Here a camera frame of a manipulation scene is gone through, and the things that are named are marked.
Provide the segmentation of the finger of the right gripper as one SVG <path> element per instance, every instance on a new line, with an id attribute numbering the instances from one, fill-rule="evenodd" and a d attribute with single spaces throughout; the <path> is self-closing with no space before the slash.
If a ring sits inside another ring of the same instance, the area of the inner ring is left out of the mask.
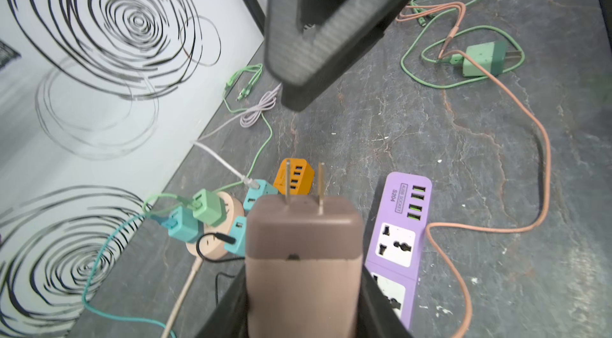
<path id="1" fill-rule="evenodd" d="M 305 110 L 384 35 L 409 0 L 268 0 L 265 66 Z"/>

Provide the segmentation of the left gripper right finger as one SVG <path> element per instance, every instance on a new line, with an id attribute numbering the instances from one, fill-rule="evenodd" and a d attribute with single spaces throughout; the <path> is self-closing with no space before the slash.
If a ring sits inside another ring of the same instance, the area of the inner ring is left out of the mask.
<path id="1" fill-rule="evenodd" d="M 362 268 L 360 280 L 355 336 L 359 338 L 413 337 L 396 316 L 390 302 L 365 266 Z"/>

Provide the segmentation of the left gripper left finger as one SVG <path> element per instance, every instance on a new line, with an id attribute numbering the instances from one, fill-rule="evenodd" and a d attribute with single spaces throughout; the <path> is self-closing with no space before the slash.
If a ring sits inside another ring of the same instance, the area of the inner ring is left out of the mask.
<path id="1" fill-rule="evenodd" d="M 247 299 L 245 271 L 241 270 L 195 337 L 247 338 Z"/>

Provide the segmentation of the purple power strip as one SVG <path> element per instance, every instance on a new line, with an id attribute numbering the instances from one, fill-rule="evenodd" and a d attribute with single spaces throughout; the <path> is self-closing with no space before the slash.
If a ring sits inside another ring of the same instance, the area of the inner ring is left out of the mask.
<path id="1" fill-rule="evenodd" d="M 405 328 L 411 327 L 433 186 L 425 176 L 390 173 L 365 266 Z"/>

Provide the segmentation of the teal plug adapter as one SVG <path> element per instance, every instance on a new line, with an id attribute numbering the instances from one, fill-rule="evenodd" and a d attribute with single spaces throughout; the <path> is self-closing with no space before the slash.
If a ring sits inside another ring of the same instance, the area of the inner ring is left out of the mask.
<path id="1" fill-rule="evenodd" d="M 176 207 L 161 226 L 171 238 L 181 242 L 195 242 L 201 235 L 200 221 L 186 207 Z"/>
<path id="2" fill-rule="evenodd" d="M 262 196 L 277 195 L 279 193 L 277 188 L 265 180 L 256 180 L 256 182 L 259 184 L 259 188 L 250 188 L 245 195 L 245 200 L 243 202 L 245 212 L 250 212 L 255 202 Z"/>
<path id="3" fill-rule="evenodd" d="M 225 250 L 229 253 L 235 254 L 239 257 L 245 257 L 245 245 L 246 245 L 246 227 L 247 227 L 247 219 L 245 216 L 238 216 L 229 232 L 228 236 L 234 239 L 234 242 L 225 243 Z"/>

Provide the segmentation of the pink plug adapter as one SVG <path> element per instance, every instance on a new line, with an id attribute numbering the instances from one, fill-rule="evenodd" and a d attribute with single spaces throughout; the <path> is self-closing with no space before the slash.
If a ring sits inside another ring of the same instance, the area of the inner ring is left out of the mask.
<path id="1" fill-rule="evenodd" d="M 264 195 L 247 217 L 245 283 L 251 337 L 354 337 L 363 220 L 329 196 Z"/>

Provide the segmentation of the orange power strip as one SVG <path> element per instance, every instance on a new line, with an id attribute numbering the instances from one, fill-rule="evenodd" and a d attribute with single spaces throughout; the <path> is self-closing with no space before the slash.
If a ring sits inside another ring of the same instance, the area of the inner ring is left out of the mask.
<path id="1" fill-rule="evenodd" d="M 273 186 L 284 195 L 289 183 L 291 195 L 308 195 L 314 178 L 314 169 L 305 159 L 288 158 L 281 162 Z"/>

